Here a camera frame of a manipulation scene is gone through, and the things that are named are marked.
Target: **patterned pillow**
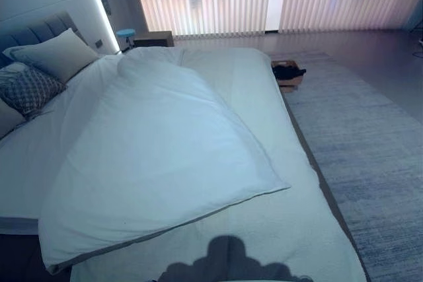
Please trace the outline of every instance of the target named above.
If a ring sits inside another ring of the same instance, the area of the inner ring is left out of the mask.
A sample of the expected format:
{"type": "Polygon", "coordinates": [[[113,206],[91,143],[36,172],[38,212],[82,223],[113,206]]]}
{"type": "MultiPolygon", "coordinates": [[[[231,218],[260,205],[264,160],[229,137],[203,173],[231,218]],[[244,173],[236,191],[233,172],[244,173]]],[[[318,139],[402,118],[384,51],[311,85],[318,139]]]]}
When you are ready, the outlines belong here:
{"type": "Polygon", "coordinates": [[[22,63],[15,62],[0,69],[0,98],[26,118],[40,112],[65,88],[53,77],[22,63]]]}

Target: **blue stool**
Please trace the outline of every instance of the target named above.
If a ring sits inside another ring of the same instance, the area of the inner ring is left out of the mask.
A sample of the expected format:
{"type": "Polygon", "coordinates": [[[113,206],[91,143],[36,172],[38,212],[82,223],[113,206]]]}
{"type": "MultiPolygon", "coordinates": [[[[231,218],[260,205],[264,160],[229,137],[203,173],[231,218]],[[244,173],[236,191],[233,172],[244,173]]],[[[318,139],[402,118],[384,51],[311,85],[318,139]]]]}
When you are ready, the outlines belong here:
{"type": "Polygon", "coordinates": [[[130,46],[130,49],[134,48],[134,43],[131,41],[131,37],[135,36],[135,30],[134,29],[123,29],[119,30],[116,33],[119,38],[126,38],[126,43],[130,46]]]}

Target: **upholstered headboard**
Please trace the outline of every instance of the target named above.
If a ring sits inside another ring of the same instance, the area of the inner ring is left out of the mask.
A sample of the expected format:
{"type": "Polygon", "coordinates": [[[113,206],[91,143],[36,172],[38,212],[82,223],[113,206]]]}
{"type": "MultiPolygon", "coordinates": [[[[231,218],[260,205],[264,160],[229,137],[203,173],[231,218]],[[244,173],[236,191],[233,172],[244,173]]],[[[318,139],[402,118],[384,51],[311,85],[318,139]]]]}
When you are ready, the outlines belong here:
{"type": "Polygon", "coordinates": [[[66,11],[56,13],[8,34],[0,35],[0,68],[12,62],[12,60],[2,54],[4,49],[11,46],[41,43],[58,36],[69,28],[72,28],[74,33],[85,42],[75,23],[73,23],[71,16],[66,11]]]}

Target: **nightstand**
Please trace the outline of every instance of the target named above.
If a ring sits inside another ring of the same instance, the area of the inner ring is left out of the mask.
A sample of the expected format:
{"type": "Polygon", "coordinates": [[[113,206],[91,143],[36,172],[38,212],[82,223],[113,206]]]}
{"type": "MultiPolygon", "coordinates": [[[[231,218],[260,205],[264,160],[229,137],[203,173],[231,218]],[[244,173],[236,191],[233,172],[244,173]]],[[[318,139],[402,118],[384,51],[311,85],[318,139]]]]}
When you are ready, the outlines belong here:
{"type": "Polygon", "coordinates": [[[146,32],[134,39],[134,46],[174,46],[172,31],[146,32]]]}

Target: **area rug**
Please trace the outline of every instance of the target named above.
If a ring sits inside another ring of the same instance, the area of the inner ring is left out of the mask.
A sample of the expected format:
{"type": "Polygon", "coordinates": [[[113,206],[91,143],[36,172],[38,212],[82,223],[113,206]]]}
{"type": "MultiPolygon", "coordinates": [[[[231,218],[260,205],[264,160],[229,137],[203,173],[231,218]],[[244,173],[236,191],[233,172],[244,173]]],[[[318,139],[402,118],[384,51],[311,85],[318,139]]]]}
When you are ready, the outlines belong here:
{"type": "Polygon", "coordinates": [[[286,99],[371,280],[422,282],[422,125],[325,53],[271,57],[307,69],[286,99]]]}

